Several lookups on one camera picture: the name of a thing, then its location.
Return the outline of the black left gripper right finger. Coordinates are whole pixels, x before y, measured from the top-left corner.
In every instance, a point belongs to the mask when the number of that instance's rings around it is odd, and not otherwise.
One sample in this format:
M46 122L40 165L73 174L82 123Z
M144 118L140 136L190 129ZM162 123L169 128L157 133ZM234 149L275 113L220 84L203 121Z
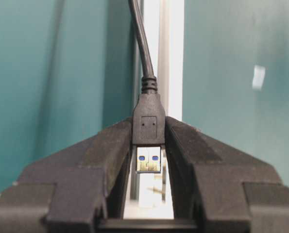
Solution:
M174 216L202 233L289 233L289 187L274 167L166 118Z

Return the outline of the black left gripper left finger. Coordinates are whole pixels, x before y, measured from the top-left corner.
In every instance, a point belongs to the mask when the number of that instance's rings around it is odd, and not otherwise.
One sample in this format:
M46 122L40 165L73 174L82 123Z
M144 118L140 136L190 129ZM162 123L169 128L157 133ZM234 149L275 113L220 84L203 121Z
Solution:
M132 120L24 168L0 195L0 233L93 233L101 218L122 218Z

